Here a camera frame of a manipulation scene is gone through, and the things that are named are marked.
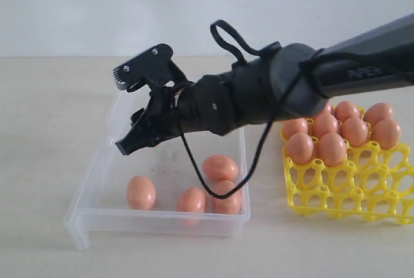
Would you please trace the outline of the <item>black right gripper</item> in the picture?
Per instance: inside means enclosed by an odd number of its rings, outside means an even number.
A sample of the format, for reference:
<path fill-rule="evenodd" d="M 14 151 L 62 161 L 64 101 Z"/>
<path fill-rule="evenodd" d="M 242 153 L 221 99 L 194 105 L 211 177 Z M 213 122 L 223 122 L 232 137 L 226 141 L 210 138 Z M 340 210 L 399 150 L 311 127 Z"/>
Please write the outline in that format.
<path fill-rule="evenodd" d="M 131 128 L 116 146 L 123 155 L 130 155 L 137 150 L 155 147 L 158 144 L 179 136 L 177 106 L 180 93 L 189 87 L 184 73 L 172 61 L 163 68 L 172 77 L 173 86 L 163 84 L 149 92 L 147 107 L 139 109 L 130 117 Z"/>

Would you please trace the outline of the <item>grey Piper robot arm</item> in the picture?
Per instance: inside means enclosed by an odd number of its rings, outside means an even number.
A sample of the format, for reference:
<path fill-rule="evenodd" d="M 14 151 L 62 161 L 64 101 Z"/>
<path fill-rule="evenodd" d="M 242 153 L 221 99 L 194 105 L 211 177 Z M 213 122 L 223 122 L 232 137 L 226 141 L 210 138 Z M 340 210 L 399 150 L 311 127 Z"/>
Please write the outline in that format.
<path fill-rule="evenodd" d="M 413 16 L 329 48 L 271 43 L 251 48 L 226 21 L 212 23 L 216 43 L 235 56 L 228 72 L 192 82 L 158 44 L 114 69 L 116 86 L 148 86 L 149 103 L 117 142 L 123 155 L 185 133 L 224 136 L 245 125 L 316 116 L 330 98 L 413 84 Z"/>

